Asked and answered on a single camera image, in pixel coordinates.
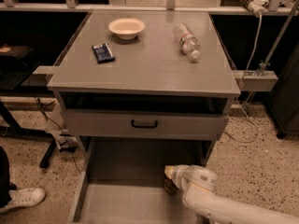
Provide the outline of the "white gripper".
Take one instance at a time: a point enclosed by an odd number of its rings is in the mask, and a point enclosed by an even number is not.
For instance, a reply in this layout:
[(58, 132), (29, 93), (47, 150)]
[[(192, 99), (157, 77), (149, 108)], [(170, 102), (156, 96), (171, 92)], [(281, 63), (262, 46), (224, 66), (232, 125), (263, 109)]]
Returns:
[(188, 185), (193, 182), (194, 169), (189, 165), (166, 165), (164, 174), (167, 178), (172, 179), (180, 190), (186, 190)]

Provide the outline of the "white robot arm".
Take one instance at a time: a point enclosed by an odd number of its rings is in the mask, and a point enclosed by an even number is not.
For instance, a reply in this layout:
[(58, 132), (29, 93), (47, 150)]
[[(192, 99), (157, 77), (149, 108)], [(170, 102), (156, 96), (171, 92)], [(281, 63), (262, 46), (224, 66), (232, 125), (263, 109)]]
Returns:
[(215, 193), (218, 175), (198, 165), (166, 165), (165, 175), (183, 191), (183, 204), (211, 224), (299, 224), (299, 218)]

